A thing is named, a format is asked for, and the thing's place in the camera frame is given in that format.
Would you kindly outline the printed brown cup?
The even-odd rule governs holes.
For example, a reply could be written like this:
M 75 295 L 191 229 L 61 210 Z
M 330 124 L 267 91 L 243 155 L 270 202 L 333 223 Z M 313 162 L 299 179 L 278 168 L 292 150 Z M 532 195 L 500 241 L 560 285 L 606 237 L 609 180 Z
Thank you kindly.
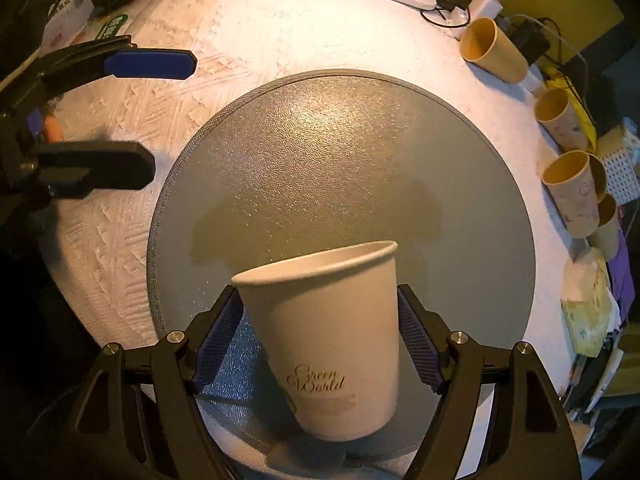
M 597 231 L 598 199 L 587 152 L 564 153 L 544 170 L 541 181 L 573 238 L 585 238 Z
M 544 92 L 535 104 L 534 115 L 564 152 L 587 149 L 587 137 L 582 132 L 575 107 L 564 89 L 554 88 Z

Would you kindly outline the plain brown cup near tissues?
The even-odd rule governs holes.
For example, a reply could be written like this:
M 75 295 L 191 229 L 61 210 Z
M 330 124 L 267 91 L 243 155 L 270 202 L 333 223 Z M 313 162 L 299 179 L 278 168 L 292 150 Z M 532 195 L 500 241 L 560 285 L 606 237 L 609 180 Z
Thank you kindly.
M 618 252 L 618 230 L 620 224 L 617 218 L 617 203 L 615 198 L 605 193 L 598 205 L 599 226 L 597 231 L 588 237 L 591 247 L 602 252 L 605 261 L 610 261 L 616 257 Z

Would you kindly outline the round grey placemat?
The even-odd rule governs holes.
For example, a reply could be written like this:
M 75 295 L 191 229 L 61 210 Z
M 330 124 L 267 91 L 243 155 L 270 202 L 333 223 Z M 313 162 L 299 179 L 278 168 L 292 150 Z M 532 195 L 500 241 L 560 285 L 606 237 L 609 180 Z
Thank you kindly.
M 273 81 L 186 144 L 150 229 L 157 333 L 209 309 L 232 276 L 299 256 L 393 240 L 397 284 L 480 344 L 509 348 L 534 302 L 523 197 L 486 136 L 446 102 L 387 76 L 320 70 Z M 332 442 L 299 426 L 243 309 L 198 397 L 207 430 L 250 479 L 393 478 L 437 398 L 399 335 L 390 421 Z

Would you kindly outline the white textured table cloth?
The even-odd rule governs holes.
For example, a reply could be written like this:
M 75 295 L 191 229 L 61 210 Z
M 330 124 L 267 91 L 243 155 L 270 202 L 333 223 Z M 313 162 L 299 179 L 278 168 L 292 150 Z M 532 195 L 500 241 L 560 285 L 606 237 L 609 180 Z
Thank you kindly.
M 524 336 L 555 389 L 574 360 L 560 308 L 570 237 L 540 175 L 554 155 L 533 96 L 465 63 L 457 41 L 388 0 L 142 0 L 129 27 L 143 47 L 189 49 L 184 81 L 108 77 L 66 93 L 56 114 L 73 140 L 136 140 L 155 156 L 139 192 L 96 191 L 54 207 L 43 250 L 70 307 L 99 344 L 154 344 L 148 289 L 153 214 L 169 171 L 206 122 L 265 84 L 320 70 L 399 79 L 446 102 L 486 136 L 521 192 L 535 247 Z

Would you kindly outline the printed brown cup far left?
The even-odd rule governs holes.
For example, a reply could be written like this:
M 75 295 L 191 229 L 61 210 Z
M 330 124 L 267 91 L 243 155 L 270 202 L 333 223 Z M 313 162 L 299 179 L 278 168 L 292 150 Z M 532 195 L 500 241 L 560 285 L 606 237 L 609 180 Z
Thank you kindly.
M 582 132 L 575 107 L 564 89 L 554 88 L 544 92 L 535 104 L 534 115 L 564 152 L 587 149 L 587 137 Z

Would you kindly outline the white paper cup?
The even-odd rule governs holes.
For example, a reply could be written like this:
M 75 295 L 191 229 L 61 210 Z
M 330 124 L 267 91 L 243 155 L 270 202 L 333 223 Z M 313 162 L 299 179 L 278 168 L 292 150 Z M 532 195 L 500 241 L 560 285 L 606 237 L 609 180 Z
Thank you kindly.
M 370 436 L 395 413 L 397 248 L 393 240 L 335 248 L 231 280 L 299 426 L 318 439 Z

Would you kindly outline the white woven basket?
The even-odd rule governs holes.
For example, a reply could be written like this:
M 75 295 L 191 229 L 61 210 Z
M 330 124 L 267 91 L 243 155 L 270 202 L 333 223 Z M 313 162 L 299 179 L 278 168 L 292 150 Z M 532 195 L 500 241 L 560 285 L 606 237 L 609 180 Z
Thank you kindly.
M 612 128 L 598 139 L 596 154 L 605 169 L 606 192 L 612 195 L 619 205 L 638 200 L 639 179 L 625 148 L 621 126 Z

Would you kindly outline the white charger plug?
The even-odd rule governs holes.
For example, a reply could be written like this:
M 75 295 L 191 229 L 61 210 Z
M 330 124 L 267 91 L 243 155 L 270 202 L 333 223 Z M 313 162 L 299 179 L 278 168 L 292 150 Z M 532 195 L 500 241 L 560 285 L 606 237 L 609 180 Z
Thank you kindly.
M 499 0 L 472 0 L 465 9 L 458 6 L 449 14 L 449 21 L 454 28 L 451 35 L 459 40 L 472 21 L 478 18 L 496 18 L 502 11 L 503 5 Z

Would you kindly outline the yellow green tissue pack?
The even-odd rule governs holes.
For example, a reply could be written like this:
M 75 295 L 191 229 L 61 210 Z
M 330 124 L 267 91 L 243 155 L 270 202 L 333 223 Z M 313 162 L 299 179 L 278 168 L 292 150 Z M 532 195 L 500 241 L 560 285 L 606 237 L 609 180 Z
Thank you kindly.
M 583 247 L 565 263 L 561 308 L 574 352 L 596 358 L 622 324 L 600 249 Z

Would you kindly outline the black power adapter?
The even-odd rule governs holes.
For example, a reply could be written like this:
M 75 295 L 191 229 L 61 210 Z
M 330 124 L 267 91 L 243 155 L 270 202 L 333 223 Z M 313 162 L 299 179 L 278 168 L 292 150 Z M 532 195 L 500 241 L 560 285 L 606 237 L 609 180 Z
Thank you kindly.
M 527 20 L 513 25 L 510 29 L 509 38 L 528 65 L 537 62 L 551 47 L 551 42 L 541 29 L 540 25 Z

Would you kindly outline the purple cloth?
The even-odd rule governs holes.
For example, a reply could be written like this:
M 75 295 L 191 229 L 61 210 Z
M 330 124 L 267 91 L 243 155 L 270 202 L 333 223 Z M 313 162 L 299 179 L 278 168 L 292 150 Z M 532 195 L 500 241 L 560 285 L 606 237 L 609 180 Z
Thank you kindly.
M 610 274 L 612 294 L 620 309 L 620 319 L 626 321 L 634 298 L 636 298 L 636 291 L 631 275 L 626 237 L 621 229 L 617 230 L 617 241 L 616 255 L 608 260 L 608 273 Z

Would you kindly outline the printed brown cup front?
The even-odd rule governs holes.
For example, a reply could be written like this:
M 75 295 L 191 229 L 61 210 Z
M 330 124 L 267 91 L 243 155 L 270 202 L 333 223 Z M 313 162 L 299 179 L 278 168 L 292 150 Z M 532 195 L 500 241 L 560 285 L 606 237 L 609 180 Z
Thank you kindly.
M 573 238 L 585 238 L 597 231 L 598 199 L 587 152 L 564 153 L 544 170 L 541 181 Z

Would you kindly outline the plain brown cup near lamp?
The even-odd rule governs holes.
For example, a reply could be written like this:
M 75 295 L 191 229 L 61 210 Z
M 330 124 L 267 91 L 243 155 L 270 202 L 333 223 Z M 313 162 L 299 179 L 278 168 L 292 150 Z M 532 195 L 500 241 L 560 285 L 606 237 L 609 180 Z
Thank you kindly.
M 492 18 L 472 21 L 460 38 L 459 51 L 465 62 L 507 84 L 519 84 L 527 76 L 526 58 Z

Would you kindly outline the brown cup behind front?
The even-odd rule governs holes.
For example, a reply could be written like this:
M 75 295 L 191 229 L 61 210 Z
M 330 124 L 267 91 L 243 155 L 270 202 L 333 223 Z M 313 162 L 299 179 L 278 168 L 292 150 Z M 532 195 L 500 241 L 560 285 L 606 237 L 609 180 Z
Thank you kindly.
M 598 202 L 601 203 L 606 194 L 606 186 L 608 185 L 605 166 L 595 154 L 589 155 L 589 163 L 594 184 L 594 192 L 596 192 Z

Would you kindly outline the green white sticker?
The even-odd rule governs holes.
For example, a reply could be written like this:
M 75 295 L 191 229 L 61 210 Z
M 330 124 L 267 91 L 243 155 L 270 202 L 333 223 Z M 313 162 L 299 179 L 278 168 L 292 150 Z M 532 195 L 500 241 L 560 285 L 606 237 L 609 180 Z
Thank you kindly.
M 111 39 L 126 32 L 129 26 L 130 18 L 126 13 L 121 13 L 111 16 L 105 21 L 98 33 L 96 34 L 96 40 Z

